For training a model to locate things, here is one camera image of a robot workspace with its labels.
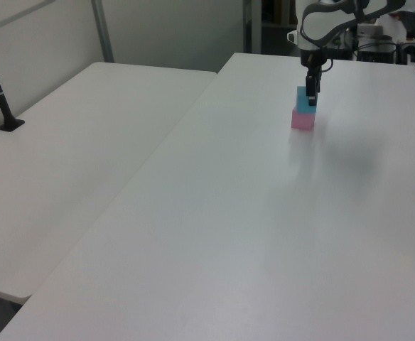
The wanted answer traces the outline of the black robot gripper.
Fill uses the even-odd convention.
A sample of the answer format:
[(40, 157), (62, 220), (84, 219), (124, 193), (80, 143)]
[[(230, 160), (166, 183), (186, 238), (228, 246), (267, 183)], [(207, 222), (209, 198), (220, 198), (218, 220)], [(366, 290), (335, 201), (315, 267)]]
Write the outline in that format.
[(302, 66), (308, 69), (306, 75), (306, 96), (311, 107), (317, 104), (317, 93), (320, 92), (320, 81), (322, 77), (321, 68), (326, 64), (328, 58), (323, 49), (300, 50)]

